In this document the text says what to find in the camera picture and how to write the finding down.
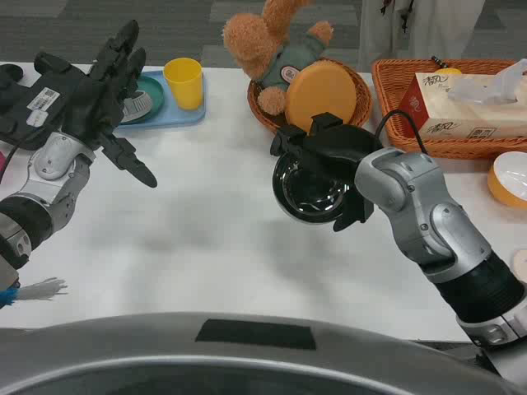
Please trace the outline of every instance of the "white tissue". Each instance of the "white tissue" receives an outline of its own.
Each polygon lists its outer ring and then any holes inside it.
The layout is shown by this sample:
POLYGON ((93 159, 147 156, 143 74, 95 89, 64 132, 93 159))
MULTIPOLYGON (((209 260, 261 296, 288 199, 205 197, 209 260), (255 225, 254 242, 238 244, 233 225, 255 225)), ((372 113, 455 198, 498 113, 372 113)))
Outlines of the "white tissue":
POLYGON ((448 92, 455 101, 465 101, 477 105, 505 105, 516 102, 516 88, 523 73, 527 71, 527 59, 501 70, 486 86, 478 85, 470 78, 460 78, 448 92))

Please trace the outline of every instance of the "white table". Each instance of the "white table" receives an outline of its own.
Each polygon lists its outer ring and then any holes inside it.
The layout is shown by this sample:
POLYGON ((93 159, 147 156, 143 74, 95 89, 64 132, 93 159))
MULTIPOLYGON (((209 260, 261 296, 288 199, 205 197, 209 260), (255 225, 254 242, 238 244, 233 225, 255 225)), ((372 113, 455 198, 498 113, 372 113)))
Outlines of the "white table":
MULTIPOLYGON (((22 67, 23 82, 32 83, 32 65, 22 67)), ((302 225, 282 212, 271 187, 272 135, 247 105, 249 79, 236 69, 205 73, 208 113, 200 124, 122 132, 159 187, 143 186, 99 154, 68 227, 21 270, 26 285, 63 278, 68 295, 6 307, 0 327, 210 311, 311 318, 410 339, 466 340, 435 288, 398 251, 379 210, 365 225, 339 234, 331 225, 302 225)), ((371 76, 364 77, 371 84, 371 76)), ((378 121, 375 108, 366 128, 378 121)), ((0 149, 6 153, 8 147, 0 149)), ((26 180, 28 155, 13 159, 0 198, 26 180)), ((441 163, 452 195, 509 261, 525 247, 527 214, 492 200, 487 162, 441 163)))

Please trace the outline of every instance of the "barcode label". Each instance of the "barcode label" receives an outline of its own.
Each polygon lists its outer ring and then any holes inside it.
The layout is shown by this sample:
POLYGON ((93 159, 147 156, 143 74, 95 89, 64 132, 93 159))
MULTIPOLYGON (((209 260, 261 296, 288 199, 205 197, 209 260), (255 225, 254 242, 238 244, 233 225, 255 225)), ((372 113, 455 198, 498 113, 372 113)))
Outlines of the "barcode label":
POLYGON ((55 102, 60 96, 60 93, 55 92, 52 89, 44 88, 32 101, 27 105, 27 108, 31 111, 36 109, 40 111, 47 111, 49 107, 55 102))

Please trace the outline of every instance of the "person's leg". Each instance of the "person's leg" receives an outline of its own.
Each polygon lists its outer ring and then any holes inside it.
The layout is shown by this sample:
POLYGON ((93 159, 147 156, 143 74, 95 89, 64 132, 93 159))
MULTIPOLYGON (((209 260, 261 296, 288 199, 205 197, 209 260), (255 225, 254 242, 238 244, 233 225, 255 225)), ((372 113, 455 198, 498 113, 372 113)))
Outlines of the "person's leg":
POLYGON ((393 0, 382 15, 383 0, 362 0, 361 39, 359 47, 360 72, 371 72, 377 59, 396 58, 402 21, 400 13, 410 0, 393 0))
POLYGON ((415 0, 410 29, 412 58, 461 58, 485 0, 415 0))

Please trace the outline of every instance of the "white sticker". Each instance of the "white sticker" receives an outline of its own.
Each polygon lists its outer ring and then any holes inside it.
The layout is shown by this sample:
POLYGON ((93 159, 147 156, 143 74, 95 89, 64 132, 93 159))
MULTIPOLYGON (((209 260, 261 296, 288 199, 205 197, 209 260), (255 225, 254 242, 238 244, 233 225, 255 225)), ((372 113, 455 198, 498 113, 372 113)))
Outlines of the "white sticker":
POLYGON ((55 92, 52 89, 44 88, 32 101, 27 105, 27 108, 31 111, 36 109, 47 111, 48 108, 55 102, 60 96, 60 93, 55 92))
POLYGON ((42 111, 41 109, 34 109, 33 111, 31 111, 31 114, 27 118, 26 123, 30 126, 35 126, 36 128, 39 128, 44 125, 44 122, 46 122, 48 115, 48 113, 42 111))
POLYGON ((291 84, 299 72, 300 70, 294 68, 293 66, 285 66, 280 71, 280 74, 282 74, 282 78, 286 82, 289 82, 291 84))

